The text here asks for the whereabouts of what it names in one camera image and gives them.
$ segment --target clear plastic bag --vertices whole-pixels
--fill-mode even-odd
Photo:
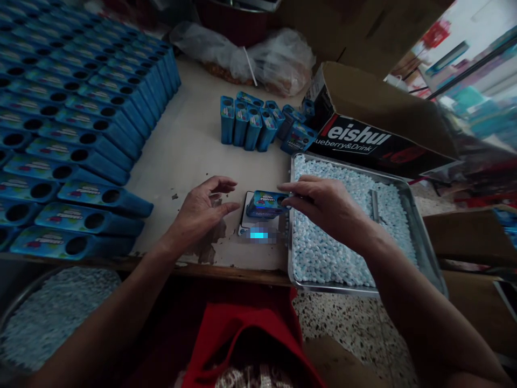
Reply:
[[[264,42],[248,50],[256,64],[255,77],[271,93],[281,96],[298,94],[311,80],[316,57],[303,36],[281,29]]]
[[[192,59],[228,70],[235,80],[244,84],[252,80],[244,50],[217,32],[199,24],[181,22],[172,30],[170,41]],[[251,58],[250,64],[255,71],[255,63]]]
[[[182,22],[171,32],[171,43],[209,71],[233,83],[252,84],[252,74],[266,89],[281,96],[298,94],[310,81],[316,57],[303,36],[281,29],[248,49],[198,24]]]

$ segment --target black cardboard box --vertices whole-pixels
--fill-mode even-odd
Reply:
[[[438,107],[375,76],[323,63],[305,95],[315,102],[309,152],[409,181],[460,163]]]

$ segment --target speckled floor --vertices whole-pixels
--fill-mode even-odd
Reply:
[[[456,207],[422,184],[412,186],[422,216]],[[393,388],[418,387],[411,356],[380,299],[301,292],[293,301],[305,338],[330,335]]]

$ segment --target metal tray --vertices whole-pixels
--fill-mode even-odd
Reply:
[[[353,164],[343,163],[341,161],[337,161],[330,158],[322,158],[316,156],[314,154],[301,154],[296,153],[291,157],[291,182],[295,180],[295,157],[297,155],[304,155],[306,160],[316,160],[326,163],[331,163],[337,167],[347,168],[350,170],[354,170],[361,174],[367,175],[371,177],[375,182],[380,182],[384,184],[392,184],[399,191],[400,201],[402,203],[402,207],[407,213],[409,230],[411,231],[411,240],[413,242],[413,247],[416,251],[416,259],[418,265],[420,267],[420,272],[424,274],[424,276],[429,279],[429,281],[440,291],[445,297],[449,297],[449,292],[447,291],[447,286],[445,285],[445,280],[443,279],[442,272],[440,267],[438,266],[438,261],[436,260],[436,256],[434,250],[432,249],[431,241],[429,240],[429,236],[427,234],[427,230],[424,226],[424,221],[420,216],[418,208],[415,204],[415,198],[413,197],[413,193],[409,188],[409,185],[396,176],[390,174],[384,174],[381,172],[365,169],[363,167],[359,167]],[[373,287],[364,287],[364,286],[348,286],[342,283],[329,282],[329,283],[315,283],[315,282],[299,282],[295,279],[293,270],[292,270],[292,229],[294,225],[294,209],[289,211],[289,264],[288,264],[288,272],[289,279],[291,283],[298,289],[302,289],[305,291],[314,291],[314,292],[327,292],[327,293],[335,293],[335,294],[349,294],[349,295],[357,295],[357,296],[369,296],[369,297],[379,297],[379,292],[376,288]]]
[[[16,312],[16,310],[18,310],[18,308],[23,304],[23,302],[25,302],[29,298],[29,296],[31,296],[33,293],[35,293],[41,287],[43,287],[43,284],[47,279],[50,279],[52,276],[58,274],[59,272],[63,271],[63,269],[67,268],[71,267],[59,267],[51,271],[45,272],[43,275],[35,279],[32,283],[30,283],[16,298],[12,300],[12,302],[6,308],[4,314],[0,318],[0,364],[4,366],[6,369],[9,369],[10,371],[22,376],[29,376],[33,374],[33,372],[30,369],[17,365],[6,358],[4,354],[3,341],[1,340],[1,338],[4,334],[9,319],[11,319],[13,314]]]

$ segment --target red cloth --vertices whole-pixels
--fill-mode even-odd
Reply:
[[[262,330],[285,347],[303,367],[310,386],[324,386],[302,352],[302,332],[291,304],[295,289],[203,279],[188,282],[181,291],[175,290],[176,295],[168,295],[173,299],[167,315],[151,337],[122,361],[127,367],[128,358],[141,359],[123,387],[172,386],[187,364],[183,387],[212,387],[228,368],[235,343],[249,329]],[[224,361],[216,369],[204,370],[227,343]]]

